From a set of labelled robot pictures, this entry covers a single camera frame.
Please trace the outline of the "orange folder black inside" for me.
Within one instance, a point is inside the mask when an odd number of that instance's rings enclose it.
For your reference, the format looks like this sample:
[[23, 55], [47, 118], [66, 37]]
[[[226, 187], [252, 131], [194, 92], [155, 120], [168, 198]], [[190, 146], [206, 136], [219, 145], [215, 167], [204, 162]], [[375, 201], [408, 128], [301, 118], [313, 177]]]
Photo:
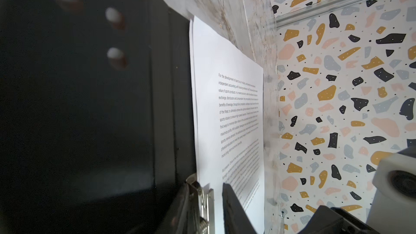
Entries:
[[156, 232], [188, 29], [164, 0], [1, 0], [1, 233]]

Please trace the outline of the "white text paper sheet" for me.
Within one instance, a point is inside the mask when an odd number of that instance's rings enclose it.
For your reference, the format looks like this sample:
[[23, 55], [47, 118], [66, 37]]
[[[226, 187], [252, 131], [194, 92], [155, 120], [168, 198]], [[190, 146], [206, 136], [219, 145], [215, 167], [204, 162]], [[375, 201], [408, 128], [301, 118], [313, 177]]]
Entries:
[[214, 231], [225, 233], [222, 189], [229, 184], [261, 234], [263, 68], [197, 17], [190, 43], [197, 179], [214, 191]]

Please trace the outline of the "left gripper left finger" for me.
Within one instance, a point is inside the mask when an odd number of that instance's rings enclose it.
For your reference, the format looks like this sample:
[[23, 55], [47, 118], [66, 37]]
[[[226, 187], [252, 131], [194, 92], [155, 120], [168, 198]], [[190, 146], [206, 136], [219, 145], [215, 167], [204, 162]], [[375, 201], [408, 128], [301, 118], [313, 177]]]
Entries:
[[189, 184], [185, 183], [177, 193], [155, 234], [187, 234], [189, 211], [190, 188]]

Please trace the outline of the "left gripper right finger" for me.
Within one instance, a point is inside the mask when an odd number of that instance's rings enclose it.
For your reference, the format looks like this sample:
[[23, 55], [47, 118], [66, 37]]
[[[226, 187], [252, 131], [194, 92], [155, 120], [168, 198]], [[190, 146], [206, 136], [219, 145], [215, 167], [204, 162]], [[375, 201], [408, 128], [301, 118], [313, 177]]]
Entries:
[[230, 184], [223, 184], [223, 218], [225, 234], [256, 234]]

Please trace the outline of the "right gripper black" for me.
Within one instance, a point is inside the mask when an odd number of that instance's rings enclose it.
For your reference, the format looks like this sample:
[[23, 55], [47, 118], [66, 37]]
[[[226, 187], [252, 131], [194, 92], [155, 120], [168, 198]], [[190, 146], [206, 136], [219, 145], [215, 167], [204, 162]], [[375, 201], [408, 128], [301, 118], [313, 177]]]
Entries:
[[319, 206], [299, 234], [379, 234], [342, 208]]

